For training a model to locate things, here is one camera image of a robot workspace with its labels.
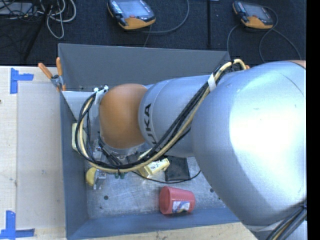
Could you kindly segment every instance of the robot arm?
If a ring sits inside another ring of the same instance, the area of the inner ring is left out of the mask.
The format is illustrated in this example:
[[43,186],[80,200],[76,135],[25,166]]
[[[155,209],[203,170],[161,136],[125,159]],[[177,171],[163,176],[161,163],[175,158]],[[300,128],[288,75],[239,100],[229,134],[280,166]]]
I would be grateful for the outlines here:
[[[229,72],[233,64],[241,70]],[[114,87],[99,106],[104,160],[92,157],[80,138],[93,94],[80,112],[78,151],[110,173],[137,170],[164,155],[194,156],[212,188],[258,239],[304,230],[306,62],[246,69],[237,60],[211,76]],[[304,232],[297,232],[295,239],[302,239]]]

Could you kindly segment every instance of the yellow cable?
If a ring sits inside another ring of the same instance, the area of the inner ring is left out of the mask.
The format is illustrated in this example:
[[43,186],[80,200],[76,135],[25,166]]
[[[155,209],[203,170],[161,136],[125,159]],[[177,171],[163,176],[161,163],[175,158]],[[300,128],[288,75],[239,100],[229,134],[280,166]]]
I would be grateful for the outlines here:
[[[217,71],[217,73],[214,75],[214,80],[217,81],[219,79],[219,77],[221,76],[221,74],[223,73],[223,71],[225,71],[227,68],[229,68],[230,66],[239,63],[242,68],[245,70],[247,69],[245,64],[243,63],[243,61],[241,59],[235,59],[233,61],[233,63],[231,62],[227,62],[225,63],[223,66],[221,66],[219,68],[219,70]],[[109,173],[128,173],[128,172],[132,172],[132,171],[136,171],[144,166],[149,165],[150,163],[152,163],[153,161],[155,161],[156,159],[158,159],[159,157],[161,157],[168,149],[170,149],[175,142],[179,139],[179,137],[183,134],[183,132],[185,131],[185,129],[190,125],[191,121],[193,120],[199,106],[201,105],[201,103],[203,102],[203,100],[205,99],[205,97],[210,93],[210,88],[207,87],[204,94],[202,95],[202,97],[200,98],[200,100],[198,101],[198,103],[196,104],[195,108],[193,109],[193,111],[191,112],[190,116],[188,117],[188,119],[186,120],[186,122],[184,123],[184,125],[181,127],[181,129],[176,133],[176,135],[169,141],[169,143],[167,143],[161,150],[159,150],[159,152],[157,154],[155,154],[153,157],[151,157],[150,159],[148,159],[145,162],[142,162],[138,165],[135,165],[131,168],[126,168],[126,169],[113,169],[113,168],[104,168],[102,166],[99,166],[91,161],[89,161],[89,164],[92,165],[93,167],[104,171],[104,172],[109,172]],[[87,104],[85,105],[83,111],[86,111],[86,109],[89,107],[89,104],[91,102],[92,98],[90,100],[88,100]],[[80,149],[82,151],[82,153],[89,158],[87,151],[85,149],[85,145],[84,145],[84,140],[82,138],[82,134],[83,134],[83,124],[84,124],[84,118],[80,121],[79,124],[79,136],[80,136]],[[143,157],[144,155],[146,155],[151,149],[149,149],[148,151],[146,151],[145,153],[143,153],[140,157]]]

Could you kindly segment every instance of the device screen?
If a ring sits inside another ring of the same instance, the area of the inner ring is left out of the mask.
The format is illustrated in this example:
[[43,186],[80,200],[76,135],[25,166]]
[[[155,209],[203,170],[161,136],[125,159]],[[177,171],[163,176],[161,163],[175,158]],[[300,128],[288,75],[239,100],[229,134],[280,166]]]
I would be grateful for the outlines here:
[[246,4],[245,5],[245,10],[246,10],[247,14],[250,15],[250,16],[256,15],[261,19],[267,19],[264,11],[259,6]]
[[140,16],[148,14],[139,1],[118,1],[117,3],[121,10],[128,15]]

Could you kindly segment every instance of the metal bracket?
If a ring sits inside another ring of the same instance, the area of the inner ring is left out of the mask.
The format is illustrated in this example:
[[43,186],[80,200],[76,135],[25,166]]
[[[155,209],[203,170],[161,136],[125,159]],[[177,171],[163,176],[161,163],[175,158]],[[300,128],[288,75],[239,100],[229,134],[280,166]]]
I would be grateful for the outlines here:
[[105,171],[97,169],[94,174],[94,190],[100,190],[102,188],[102,184],[105,182],[107,178],[107,173]]

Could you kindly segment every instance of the yellow box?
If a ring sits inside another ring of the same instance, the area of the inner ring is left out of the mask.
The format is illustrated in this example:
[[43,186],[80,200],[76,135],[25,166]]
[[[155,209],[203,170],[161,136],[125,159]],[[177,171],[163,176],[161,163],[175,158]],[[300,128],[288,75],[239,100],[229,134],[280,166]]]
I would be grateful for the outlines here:
[[138,169],[138,171],[142,176],[150,178],[161,171],[165,171],[169,167],[169,165],[169,160],[165,158],[159,161],[153,161],[145,167]]

